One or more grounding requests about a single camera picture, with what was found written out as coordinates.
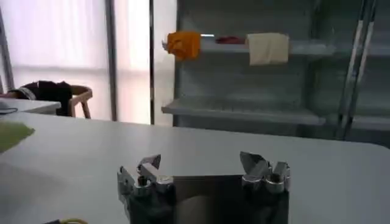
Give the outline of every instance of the green paper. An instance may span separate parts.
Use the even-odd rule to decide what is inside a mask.
[[[34,129],[22,123],[0,121],[0,153],[16,146],[32,133]]]

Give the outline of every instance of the beige cloth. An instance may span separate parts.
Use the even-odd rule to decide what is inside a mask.
[[[274,65],[288,62],[289,37],[280,33],[247,35],[250,65]]]

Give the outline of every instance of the metal pole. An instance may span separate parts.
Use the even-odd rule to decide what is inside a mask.
[[[356,104],[358,101],[358,95],[359,95],[359,91],[360,91],[361,81],[364,77],[364,71],[366,70],[367,56],[369,53],[372,34],[374,32],[374,23],[375,23],[376,12],[377,12],[377,0],[373,0],[372,5],[371,5],[371,11],[370,11],[370,22],[369,22],[369,25],[367,28],[367,34],[366,34],[365,41],[364,41],[364,49],[363,49],[363,54],[362,54],[361,61],[360,61],[359,72],[358,72],[357,78],[355,80],[355,85],[354,85],[354,89],[353,89],[353,93],[352,93],[352,97],[351,97],[351,101],[350,101],[349,111],[348,111],[348,114],[346,117],[347,124],[346,124],[346,128],[344,129],[343,138],[345,138],[347,136],[348,131],[352,127],[353,117],[355,116]]]
[[[352,97],[352,92],[353,92],[353,84],[354,82],[354,71],[355,71],[355,63],[356,63],[356,58],[358,56],[358,48],[360,46],[361,42],[361,33],[363,31],[363,25],[364,25],[364,14],[366,11],[366,5],[367,5],[367,0],[362,0],[361,1],[361,7],[360,7],[360,12],[359,12],[359,18],[358,18],[358,25],[356,27],[356,32],[355,32],[355,39],[353,42],[353,48],[352,48],[352,53],[351,53],[351,58],[349,61],[349,67],[348,67],[348,72],[346,75],[346,80],[344,82],[344,89],[342,91],[342,96],[341,100],[339,103],[339,111],[338,111],[338,126],[336,130],[336,139],[338,140],[343,140],[344,139],[344,129],[347,125],[347,117],[346,115],[348,114],[348,109],[349,109],[349,102]]]
[[[151,90],[151,125],[154,125],[154,0],[149,0],[149,83]]]
[[[1,57],[3,62],[3,67],[4,67],[5,82],[7,84],[7,88],[15,89],[15,83],[13,82],[10,52],[8,50],[7,37],[5,35],[4,21],[2,19],[1,9],[0,9],[0,44],[1,44]]]
[[[182,5],[180,1],[176,1],[176,30],[181,30],[182,29],[182,11],[181,11]],[[173,98],[178,99],[180,97],[180,92],[179,92],[179,85],[180,85],[180,66],[176,62],[175,58],[175,69],[174,69],[174,80],[173,80]],[[179,126],[179,115],[172,115],[172,126],[173,127],[178,127]]]
[[[0,94],[3,94],[4,93],[4,89],[2,88],[2,81],[1,81],[1,77],[0,77]]]
[[[118,98],[116,84],[116,38],[114,0],[105,0],[105,20],[107,26],[108,75],[110,77],[111,117],[118,120]]]

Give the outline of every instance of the cable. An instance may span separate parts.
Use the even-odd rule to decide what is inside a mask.
[[[88,224],[86,221],[81,219],[65,219],[60,221],[61,224]]]
[[[12,114],[12,113],[15,113],[15,112],[17,112],[17,111],[18,111],[18,109],[15,108],[15,107],[1,108],[1,109],[0,109],[0,115]]]

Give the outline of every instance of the red object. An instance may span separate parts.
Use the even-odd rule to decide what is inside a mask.
[[[238,37],[220,37],[215,40],[218,44],[245,44],[245,39]]]

